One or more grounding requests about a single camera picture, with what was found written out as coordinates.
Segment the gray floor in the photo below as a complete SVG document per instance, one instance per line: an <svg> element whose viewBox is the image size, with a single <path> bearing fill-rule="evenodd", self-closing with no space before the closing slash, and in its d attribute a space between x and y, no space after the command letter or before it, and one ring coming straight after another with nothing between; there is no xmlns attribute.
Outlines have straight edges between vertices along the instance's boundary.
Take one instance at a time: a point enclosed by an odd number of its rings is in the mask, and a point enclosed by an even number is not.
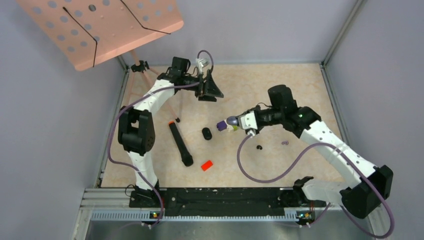
<svg viewBox="0 0 424 240"><path fill-rule="evenodd" d="M127 221L92 221L86 240L366 240L341 211L329 211L311 228L281 226L278 222L161 222L149 230L139 224L119 231ZM369 228L368 220L361 225Z"/></svg>

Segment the gray circle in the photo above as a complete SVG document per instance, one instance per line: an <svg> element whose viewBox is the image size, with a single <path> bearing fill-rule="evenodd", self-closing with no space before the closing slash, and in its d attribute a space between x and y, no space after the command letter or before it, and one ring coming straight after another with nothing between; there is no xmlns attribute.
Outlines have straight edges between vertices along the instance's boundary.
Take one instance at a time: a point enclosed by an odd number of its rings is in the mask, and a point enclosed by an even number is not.
<svg viewBox="0 0 424 240"><path fill-rule="evenodd" d="M66 16L61 16L60 20L62 21L62 23L67 23L68 22L68 18Z"/></svg>
<svg viewBox="0 0 424 240"><path fill-rule="evenodd" d="M57 35L57 40L65 41L65 36L64 35Z"/></svg>
<svg viewBox="0 0 424 240"><path fill-rule="evenodd" d="M55 25L53 24L53 22L51 22L51 21L47 21L46 23L45 23L45 25L49 28L49 29L52 29L52 28L54 28L55 27Z"/></svg>
<svg viewBox="0 0 424 240"><path fill-rule="evenodd" d="M82 17L82 16L83 16L83 12L82 12L82 11L80 11L80 10L76 10L76 11L75 11L75 16L77 16L77 17Z"/></svg>
<svg viewBox="0 0 424 240"><path fill-rule="evenodd" d="M93 4L88 5L88 9L92 12L96 11L96 6L94 6Z"/></svg>
<svg viewBox="0 0 424 240"><path fill-rule="evenodd" d="M38 6L33 7L32 11L36 14L41 14L41 8L39 8Z"/></svg>
<svg viewBox="0 0 424 240"><path fill-rule="evenodd" d="M48 1L47 5L52 9L55 9L58 6L55 1Z"/></svg>

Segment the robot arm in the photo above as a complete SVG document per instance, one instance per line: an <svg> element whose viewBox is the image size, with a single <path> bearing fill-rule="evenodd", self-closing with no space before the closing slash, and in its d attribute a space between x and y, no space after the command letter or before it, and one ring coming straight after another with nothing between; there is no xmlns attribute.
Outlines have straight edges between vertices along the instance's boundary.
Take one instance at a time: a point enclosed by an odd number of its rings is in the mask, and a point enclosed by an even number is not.
<svg viewBox="0 0 424 240"><path fill-rule="evenodd" d="M150 150L155 143L155 128L153 115L172 96L174 96L181 86L190 87L185 90L193 91L199 101L216 102L217 97L224 95L216 86L212 72L208 70L205 76L200 73L197 76L187 74L190 61L185 58L174 57L172 66L166 73L158 76L152 88L144 95L149 96L124 112L119 118L118 142L127 151L132 164L137 167L141 174L153 186L159 184L158 178L153 169L152 156ZM136 176L136 187L145 196L151 195L151 187L138 175Z"/></svg>
<svg viewBox="0 0 424 240"><path fill-rule="evenodd" d="M328 143L336 146L340 152L328 146L315 149L341 174L345 182L328 182L305 177L294 183L308 200L321 200L344 206L358 218L365 218L381 202L371 189L363 182L357 172L341 156L344 153L352 163L378 189L384 199L390 194L393 172L387 166L378 168L362 158L346 143L340 140L321 120L321 117L309 107L298 107L292 91L285 85L277 85L268 90L271 106L261 109L251 108L241 115L227 119L230 125L244 129L253 136L266 126L281 124L305 143Z"/></svg>

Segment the metal frame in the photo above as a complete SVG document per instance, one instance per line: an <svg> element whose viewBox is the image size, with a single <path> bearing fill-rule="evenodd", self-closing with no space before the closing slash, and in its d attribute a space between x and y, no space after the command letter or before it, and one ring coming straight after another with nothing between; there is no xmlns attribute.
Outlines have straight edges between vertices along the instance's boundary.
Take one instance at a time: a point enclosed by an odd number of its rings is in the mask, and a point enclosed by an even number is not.
<svg viewBox="0 0 424 240"><path fill-rule="evenodd" d="M320 69L324 83L330 98L331 105L334 110L335 118L341 133L341 137L344 142L349 144L349 133L346 128L346 124L342 113L340 111L339 102L337 96L333 91L333 84L327 72L327 65L331 61L334 52L338 49L338 46L343 41L347 32L349 31L353 21L358 16L359 12L364 7L364 4L367 0L357 0L352 11L350 12L348 18L346 19L343 27L341 28L339 34L335 38L331 48L325 56L325 59L320 64ZM118 114L121 107L125 89L129 77L129 68L125 63L125 60L119 56L117 58L119 64L126 70L125 77L123 79L122 87L120 89L119 97L117 100L114 117ZM72 235L73 240L85 240L87 232L89 231L89 224L93 214L103 213L102 211L110 212L114 211L134 211L134 208L129 208L130 197L126 195L125 188L99 188L101 184L101 179L103 178L103 173L107 163L107 152L106 147L104 148L103 155L101 156L101 165L98 173L98 178L94 184L95 188L88 188L85 190L84 195L81 200L80 209L78 212L78 217L76 219L74 232ZM302 211L303 208L287 208L287 211ZM339 206L332 206L329 209L330 211L340 211ZM140 211L160 211L159 208L141 208L136 210L138 213ZM389 223L384 216L384 210L382 207L378 207L373 211L369 216L369 224L371 226L374 234L383 234L385 229L388 228Z"/></svg>

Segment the purple object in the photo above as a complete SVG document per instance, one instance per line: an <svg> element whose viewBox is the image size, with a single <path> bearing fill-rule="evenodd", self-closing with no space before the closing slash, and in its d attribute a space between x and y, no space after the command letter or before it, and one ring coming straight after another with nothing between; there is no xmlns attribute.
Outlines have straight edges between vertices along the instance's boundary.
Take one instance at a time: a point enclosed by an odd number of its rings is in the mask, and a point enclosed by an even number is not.
<svg viewBox="0 0 424 240"><path fill-rule="evenodd" d="M218 131L223 131L225 129L227 129L227 124L225 123L225 121L220 121L216 124L216 128L218 129Z"/></svg>

